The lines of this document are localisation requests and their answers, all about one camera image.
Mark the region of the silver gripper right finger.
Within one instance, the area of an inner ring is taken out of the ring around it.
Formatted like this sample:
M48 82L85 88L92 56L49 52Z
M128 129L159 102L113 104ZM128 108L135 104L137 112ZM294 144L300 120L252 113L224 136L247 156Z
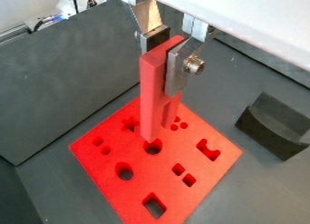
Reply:
M191 15L183 16L181 30L189 37L167 54L164 93L169 97L184 89L188 75L201 73L204 62L199 58L200 48L212 37L212 28Z

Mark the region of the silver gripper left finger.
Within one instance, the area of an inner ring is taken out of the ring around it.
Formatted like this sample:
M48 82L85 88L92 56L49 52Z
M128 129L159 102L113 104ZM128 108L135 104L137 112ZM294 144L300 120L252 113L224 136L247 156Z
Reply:
M161 16L155 0L145 0L131 6L137 26L137 39L144 54L169 39L171 28L161 23Z

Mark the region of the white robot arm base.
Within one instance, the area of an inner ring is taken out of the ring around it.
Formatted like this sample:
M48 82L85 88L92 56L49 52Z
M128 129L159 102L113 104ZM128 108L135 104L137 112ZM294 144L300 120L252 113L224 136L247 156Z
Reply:
M73 15L105 2L107 0L59 0L56 8L50 12L25 21L28 31L37 32L48 25L69 19Z

